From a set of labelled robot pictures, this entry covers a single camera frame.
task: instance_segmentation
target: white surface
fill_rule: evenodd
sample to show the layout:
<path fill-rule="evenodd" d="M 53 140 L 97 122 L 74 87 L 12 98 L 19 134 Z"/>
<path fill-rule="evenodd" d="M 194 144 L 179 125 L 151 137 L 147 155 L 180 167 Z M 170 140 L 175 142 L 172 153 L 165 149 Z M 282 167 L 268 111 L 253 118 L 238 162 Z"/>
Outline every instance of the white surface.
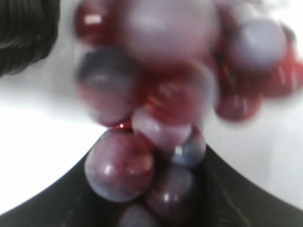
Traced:
<path fill-rule="evenodd" d="M 86 51 L 72 35 L 77 2 L 62 0 L 53 53 L 22 75 L 0 80 L 0 214 L 58 180 L 105 130 L 90 120 L 76 94 L 73 72 Z M 292 2 L 277 17 L 303 41 L 300 1 Z M 205 133 L 211 147 L 245 177 L 303 209 L 303 94 L 266 104 L 244 125 L 213 115 Z"/>

